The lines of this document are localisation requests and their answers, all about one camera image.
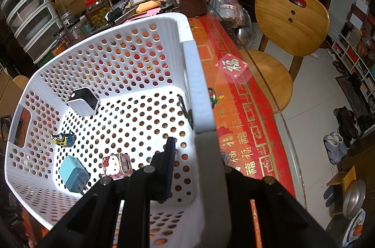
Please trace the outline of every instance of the perforated basket bottom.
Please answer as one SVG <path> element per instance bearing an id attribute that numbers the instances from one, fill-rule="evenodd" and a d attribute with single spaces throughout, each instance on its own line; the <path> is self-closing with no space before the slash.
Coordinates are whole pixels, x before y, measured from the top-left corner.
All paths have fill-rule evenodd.
<path id="1" fill-rule="evenodd" d="M 104 99 L 98 114 L 91 117 L 79 117 L 69 108 L 61 120 L 59 133 L 74 132 L 76 142 L 73 147 L 57 147 L 53 177 L 57 189 L 74 195 L 66 189 L 58 172 L 68 155 L 77 157 L 87 169 L 90 174 L 87 187 L 91 188 L 104 176 L 104 157 L 128 154 L 133 170 L 137 170 L 164 150 L 167 137 L 174 137 L 174 177 L 167 203 L 177 206 L 191 202 L 196 186 L 194 135 L 180 110 L 180 94 L 185 98 L 180 88 L 171 86 Z"/>

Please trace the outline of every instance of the table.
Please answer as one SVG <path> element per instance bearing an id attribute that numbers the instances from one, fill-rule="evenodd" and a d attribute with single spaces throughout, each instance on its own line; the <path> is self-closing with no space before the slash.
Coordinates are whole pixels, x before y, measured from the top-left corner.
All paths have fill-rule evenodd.
<path id="1" fill-rule="evenodd" d="M 216 95 L 213 112 L 227 164 L 250 177 L 275 177 L 306 208 L 292 139 L 255 63 L 246 58 L 246 70 L 239 76 L 234 75 L 241 71 L 238 68 L 244 58 L 239 50 L 245 48 L 211 6 L 207 15 L 189 18 L 189 23 L 207 87 Z M 233 59 L 239 61 L 239 66 L 236 67 L 236 62 L 233 64 Z M 221 64 L 229 67 L 224 71 Z"/>

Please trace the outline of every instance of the laundry basket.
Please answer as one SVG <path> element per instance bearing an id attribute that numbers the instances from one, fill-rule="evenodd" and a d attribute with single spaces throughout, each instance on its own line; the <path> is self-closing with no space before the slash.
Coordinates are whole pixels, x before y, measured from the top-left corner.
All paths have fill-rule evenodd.
<path id="1" fill-rule="evenodd" d="M 68 105 L 88 87 L 100 99 L 95 116 Z M 194 130 L 179 106 L 191 108 Z M 72 147 L 50 134 L 76 135 Z M 30 79 L 7 143 L 5 178 L 21 204 L 47 229 L 79 200 L 59 175 L 66 156 L 90 173 L 88 189 L 104 176 L 102 158 L 127 153 L 133 169 L 176 139 L 169 199 L 151 202 L 151 247 L 224 247 L 230 216 L 224 167 L 196 43 L 187 18 L 157 15 L 105 30 L 69 48 Z"/>

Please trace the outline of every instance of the tile floor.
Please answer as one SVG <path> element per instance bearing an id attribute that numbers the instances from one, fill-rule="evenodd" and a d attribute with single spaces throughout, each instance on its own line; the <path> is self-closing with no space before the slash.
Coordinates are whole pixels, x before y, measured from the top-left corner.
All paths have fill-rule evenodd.
<path id="1" fill-rule="evenodd" d="M 258 48 L 262 33 L 255 24 Z M 287 69 L 293 56 L 268 42 L 265 52 L 277 58 Z M 282 112 L 297 152 L 306 190 L 307 210 L 325 229 L 331 220 L 323 193 L 326 183 L 337 173 L 323 145 L 323 136 L 337 131 L 335 108 L 350 105 L 335 80 L 341 74 L 332 65 L 327 49 L 315 52 L 318 59 L 305 57 L 293 84 L 290 103 Z"/>

